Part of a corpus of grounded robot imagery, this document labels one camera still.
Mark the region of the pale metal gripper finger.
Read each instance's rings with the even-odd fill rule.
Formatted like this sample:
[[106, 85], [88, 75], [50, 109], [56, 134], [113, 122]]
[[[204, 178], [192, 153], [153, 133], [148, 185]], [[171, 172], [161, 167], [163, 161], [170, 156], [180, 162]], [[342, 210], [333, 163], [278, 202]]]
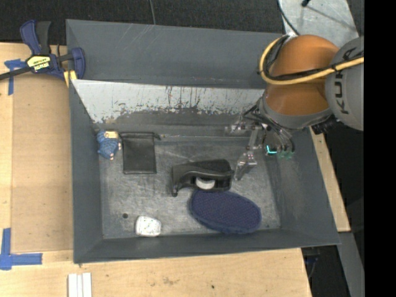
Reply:
[[235, 180], [242, 180], [245, 174], [248, 174], [253, 168], [257, 166], [257, 160], [253, 152], [244, 152], [238, 158], [235, 169]]
[[225, 127], [226, 136], [245, 136], [249, 132], [245, 123], [229, 124]]

